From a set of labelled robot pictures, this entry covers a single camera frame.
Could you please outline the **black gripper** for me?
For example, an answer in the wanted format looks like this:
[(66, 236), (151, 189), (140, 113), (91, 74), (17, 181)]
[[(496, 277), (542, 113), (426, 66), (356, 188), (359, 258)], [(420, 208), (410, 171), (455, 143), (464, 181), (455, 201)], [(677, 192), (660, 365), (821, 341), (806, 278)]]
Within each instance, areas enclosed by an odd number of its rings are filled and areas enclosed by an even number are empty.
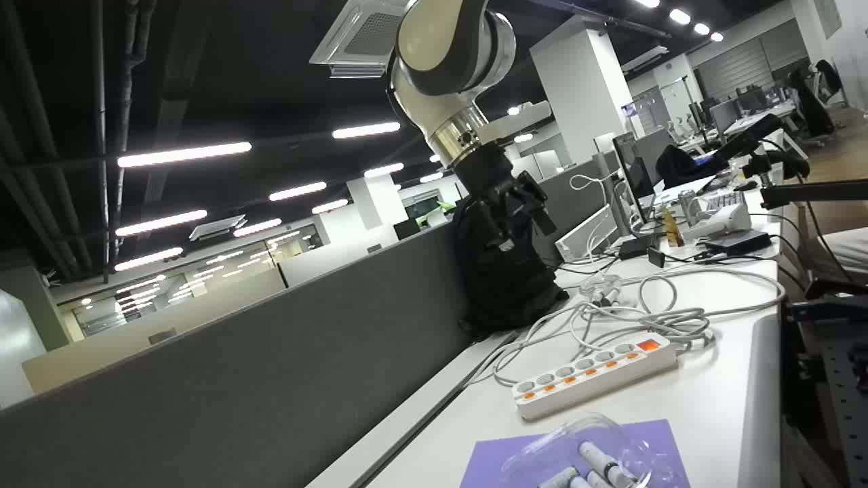
[(529, 173), (513, 173), (502, 146), (477, 146), (453, 166), (453, 173), (467, 189), (459, 213), (475, 226), (481, 239), (510, 239), (517, 213), (525, 213), (546, 236), (554, 232), (546, 189)]

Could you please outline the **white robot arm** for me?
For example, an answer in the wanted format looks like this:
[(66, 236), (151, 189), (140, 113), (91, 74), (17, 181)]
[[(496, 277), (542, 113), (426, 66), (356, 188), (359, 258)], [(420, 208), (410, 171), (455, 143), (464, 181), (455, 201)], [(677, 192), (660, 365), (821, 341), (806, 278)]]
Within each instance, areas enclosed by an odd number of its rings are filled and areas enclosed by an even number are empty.
[(513, 173), (477, 106), (510, 74), (513, 59), (513, 24), (489, 0), (414, 0), (398, 22), (387, 66), (391, 97), (460, 178), (470, 192), (460, 213), (494, 243), (513, 239), (515, 220), (531, 220), (542, 232), (555, 230), (542, 188), (529, 173)]

